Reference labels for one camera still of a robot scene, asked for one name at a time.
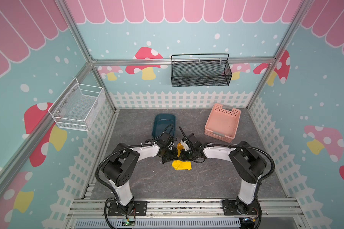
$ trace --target metal basket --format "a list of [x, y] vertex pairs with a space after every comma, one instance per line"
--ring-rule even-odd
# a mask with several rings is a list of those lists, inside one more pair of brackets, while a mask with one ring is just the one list
[[48, 112], [60, 128], [89, 131], [104, 102], [103, 88], [79, 84], [74, 78]]
[[172, 55], [172, 87], [228, 86], [232, 78], [228, 57], [226, 53]]

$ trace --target black wire mesh basket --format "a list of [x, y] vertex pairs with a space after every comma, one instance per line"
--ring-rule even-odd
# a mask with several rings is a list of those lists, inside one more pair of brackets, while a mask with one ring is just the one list
[[226, 53], [172, 55], [172, 87], [228, 86], [232, 78], [228, 57]]

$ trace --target dark teal tray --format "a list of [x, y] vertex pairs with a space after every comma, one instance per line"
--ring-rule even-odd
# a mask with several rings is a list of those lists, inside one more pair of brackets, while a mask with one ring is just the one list
[[154, 120], [154, 126], [153, 126], [153, 132], [152, 136], [155, 138], [156, 136], [159, 136], [162, 134], [164, 129], [169, 125], [173, 124], [173, 129], [170, 133], [171, 136], [174, 136], [174, 130], [176, 128], [176, 117], [173, 114], [158, 114], [156, 116], [156, 119]]

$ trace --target gray marble floor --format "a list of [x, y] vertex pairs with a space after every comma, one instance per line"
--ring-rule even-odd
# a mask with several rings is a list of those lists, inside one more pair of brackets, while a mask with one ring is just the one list
[[[154, 118], [160, 113], [176, 116], [176, 134], [178, 141], [182, 134], [178, 127], [189, 135], [194, 133], [201, 142], [226, 144], [223, 141], [204, 135], [204, 126], [211, 109], [135, 109], [120, 110], [106, 155], [109, 155], [118, 143], [129, 145], [143, 143], [151, 138]], [[247, 141], [252, 146], [264, 149], [260, 137], [246, 109], [241, 109], [241, 117], [236, 137], [232, 144]], [[153, 157], [139, 161], [129, 180], [131, 191], [136, 199], [150, 198], [235, 198], [239, 193], [241, 178], [231, 162], [219, 159], [207, 159], [204, 163], [193, 163], [192, 169], [175, 170], [172, 162], [161, 163], [161, 158]], [[96, 183], [91, 199], [112, 197], [111, 191]], [[274, 173], [263, 181], [259, 198], [285, 197], [279, 179]]]

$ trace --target yellow cloth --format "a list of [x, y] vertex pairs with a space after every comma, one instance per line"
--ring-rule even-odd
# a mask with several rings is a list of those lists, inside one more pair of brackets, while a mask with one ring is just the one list
[[[179, 143], [177, 145], [177, 156], [180, 156], [181, 149], [183, 149], [183, 145], [181, 145], [181, 143]], [[184, 170], [184, 169], [191, 170], [191, 162], [182, 162], [180, 160], [174, 160], [172, 162], [172, 167], [175, 170]]]

